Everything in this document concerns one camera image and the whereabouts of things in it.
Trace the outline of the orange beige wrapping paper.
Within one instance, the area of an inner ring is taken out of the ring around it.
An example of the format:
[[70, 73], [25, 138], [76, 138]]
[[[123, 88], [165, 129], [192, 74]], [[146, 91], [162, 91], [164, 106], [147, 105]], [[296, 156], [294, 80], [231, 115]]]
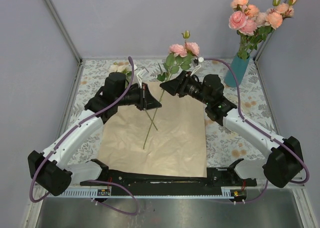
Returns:
[[149, 82], [159, 109], [120, 106], [103, 127], [97, 158], [110, 169], [128, 173], [206, 177], [207, 148], [203, 104], [179, 98]]

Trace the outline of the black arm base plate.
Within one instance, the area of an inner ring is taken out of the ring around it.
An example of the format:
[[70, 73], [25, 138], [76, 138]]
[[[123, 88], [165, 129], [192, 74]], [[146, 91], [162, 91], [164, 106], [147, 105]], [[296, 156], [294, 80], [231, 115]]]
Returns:
[[211, 187], [257, 186], [256, 179], [242, 179], [230, 167], [208, 167], [206, 169], [205, 177], [141, 174], [104, 168], [98, 178], [92, 180], [95, 184], [98, 181], [114, 182], [122, 186], [128, 186], [131, 184], [196, 184]]

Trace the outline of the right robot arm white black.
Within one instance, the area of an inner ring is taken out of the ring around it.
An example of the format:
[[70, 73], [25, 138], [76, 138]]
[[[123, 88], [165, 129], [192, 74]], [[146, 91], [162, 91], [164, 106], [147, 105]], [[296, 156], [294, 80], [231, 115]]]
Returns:
[[207, 116], [220, 126], [238, 134], [262, 153], [264, 159], [238, 159], [228, 172], [228, 182], [239, 186], [245, 179], [267, 179], [278, 188], [285, 187], [303, 169], [300, 142], [293, 136], [284, 138], [241, 114], [238, 104], [223, 94], [224, 85], [216, 74], [199, 81], [190, 72], [163, 82], [160, 87], [172, 96], [191, 96], [205, 104]]

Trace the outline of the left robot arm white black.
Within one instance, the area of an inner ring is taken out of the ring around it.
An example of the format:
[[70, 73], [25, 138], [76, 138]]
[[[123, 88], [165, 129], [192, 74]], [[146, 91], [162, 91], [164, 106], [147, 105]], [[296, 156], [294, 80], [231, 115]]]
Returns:
[[112, 72], [104, 85], [84, 106], [76, 122], [42, 152], [32, 151], [27, 160], [30, 176], [51, 195], [61, 195], [70, 185], [107, 183], [109, 167], [98, 159], [69, 165], [84, 141], [118, 112], [119, 106], [135, 106], [140, 111], [161, 108], [146, 83], [127, 82], [120, 72]]

